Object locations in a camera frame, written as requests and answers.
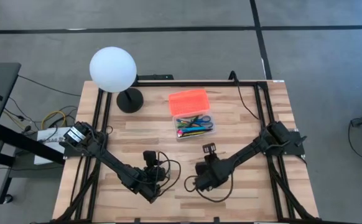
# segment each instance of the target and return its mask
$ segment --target orange lid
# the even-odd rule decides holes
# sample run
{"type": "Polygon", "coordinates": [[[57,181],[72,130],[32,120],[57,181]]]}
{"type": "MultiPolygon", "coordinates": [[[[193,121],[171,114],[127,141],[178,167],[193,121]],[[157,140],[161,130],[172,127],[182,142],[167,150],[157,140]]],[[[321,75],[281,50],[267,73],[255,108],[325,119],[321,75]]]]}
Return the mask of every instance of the orange lid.
{"type": "Polygon", "coordinates": [[[169,106],[173,116],[210,109],[206,90],[188,90],[170,94],[169,106]]]}

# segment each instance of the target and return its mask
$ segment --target wooden tabletop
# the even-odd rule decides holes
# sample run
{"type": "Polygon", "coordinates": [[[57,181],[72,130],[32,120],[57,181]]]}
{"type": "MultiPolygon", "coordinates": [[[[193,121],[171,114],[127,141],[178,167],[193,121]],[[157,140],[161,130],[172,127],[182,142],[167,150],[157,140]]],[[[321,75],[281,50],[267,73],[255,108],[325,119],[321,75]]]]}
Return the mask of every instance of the wooden tabletop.
{"type": "MultiPolygon", "coordinates": [[[[288,128],[295,128],[285,83],[268,81],[268,86],[275,119],[282,121],[288,128]]],[[[183,187],[185,178],[195,175],[195,163],[203,161],[202,145],[214,142],[218,157],[224,159],[257,137],[260,131],[259,121],[243,107],[235,86],[139,87],[138,89],[144,95],[144,106],[133,114],[120,111],[116,106],[117,94],[112,97],[108,124],[113,127],[113,132],[109,135],[108,151],[125,164],[140,168],[145,166],[143,151],[162,151],[170,159],[181,163],[181,178],[163,196],[150,204],[141,195],[135,195],[127,190],[112,170],[101,165],[93,222],[133,222],[135,218],[141,218],[142,222],[212,222],[213,217],[219,217],[222,222],[276,221],[267,162],[262,154],[254,156],[236,168],[233,193],[224,202],[209,202],[196,192],[188,193],[183,187]],[[168,95],[202,88],[207,91],[210,100],[216,133],[177,142],[169,111],[168,95]]],[[[253,87],[241,86],[241,92],[246,106],[254,114],[258,114],[253,87]]],[[[93,82],[85,82],[76,117],[78,121],[92,123],[97,94],[97,86],[93,82]]],[[[263,92],[261,98],[268,121],[263,92]]],[[[106,96],[101,105],[100,121],[102,121],[105,99],[106,96]]],[[[306,210],[317,217],[318,212],[305,164],[295,156],[284,156],[284,160],[291,191],[306,210]]],[[[66,161],[53,218],[59,217],[69,206],[78,161],[79,158],[66,161]]],[[[172,165],[170,182],[175,180],[178,173],[177,165],[172,165]]],[[[227,181],[221,187],[204,194],[219,199],[223,198],[229,189],[230,181],[227,181]]],[[[281,189],[279,192],[283,213],[287,217],[284,194],[281,189]]],[[[88,192],[82,218],[86,217],[89,196],[88,192]]]]}

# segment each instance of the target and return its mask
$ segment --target lamp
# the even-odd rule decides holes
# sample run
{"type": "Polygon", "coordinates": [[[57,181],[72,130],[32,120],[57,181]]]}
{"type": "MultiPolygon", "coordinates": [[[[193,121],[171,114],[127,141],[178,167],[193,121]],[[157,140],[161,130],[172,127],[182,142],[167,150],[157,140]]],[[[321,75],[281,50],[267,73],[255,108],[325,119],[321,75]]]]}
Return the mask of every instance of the lamp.
{"type": "Polygon", "coordinates": [[[130,88],[137,76],[137,66],[132,56],[118,47],[105,47],[94,54],[90,62],[90,75],[98,87],[119,95],[118,107],[133,113],[144,104],[142,93],[130,88]]]}

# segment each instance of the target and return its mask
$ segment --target lamp base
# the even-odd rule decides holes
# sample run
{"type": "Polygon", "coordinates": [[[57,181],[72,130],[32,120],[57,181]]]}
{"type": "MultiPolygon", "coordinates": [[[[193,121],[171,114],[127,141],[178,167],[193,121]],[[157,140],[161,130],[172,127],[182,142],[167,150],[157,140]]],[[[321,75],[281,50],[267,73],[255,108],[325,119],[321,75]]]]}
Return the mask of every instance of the lamp base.
{"type": "Polygon", "coordinates": [[[128,88],[119,93],[116,102],[121,111],[125,113],[134,113],[143,106],[144,97],[139,90],[128,88]]]}

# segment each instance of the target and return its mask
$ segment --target grey floor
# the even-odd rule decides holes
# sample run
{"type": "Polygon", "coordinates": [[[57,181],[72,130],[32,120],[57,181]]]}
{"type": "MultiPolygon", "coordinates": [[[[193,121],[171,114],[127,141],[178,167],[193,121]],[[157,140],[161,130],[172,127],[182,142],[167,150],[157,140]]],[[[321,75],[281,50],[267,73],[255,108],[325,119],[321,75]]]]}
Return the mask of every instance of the grey floor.
{"type": "MultiPolygon", "coordinates": [[[[262,26],[362,25],[362,1],[256,0],[262,26]]],[[[252,26],[249,1],[0,0],[0,29],[164,26],[252,26]]],[[[349,120],[362,116],[362,30],[264,31],[273,79],[285,80],[297,126],[307,135],[315,201],[325,220],[362,223],[362,158],[347,141],[349,120]]],[[[122,34],[1,34],[0,62],[20,62],[20,75],[80,93],[100,48],[118,46],[138,73],[176,79],[264,79],[255,31],[122,34]]],[[[31,118],[78,98],[18,80],[12,97],[31,118]]],[[[12,102],[7,104],[17,111],[12,102]]],[[[7,118],[1,123],[19,128],[7,118]]],[[[351,132],[362,153],[362,127],[351,132]]],[[[4,178],[0,170],[0,184],[4,178]]],[[[51,218],[60,179],[16,179],[14,203],[0,205],[0,223],[51,218]]]]}

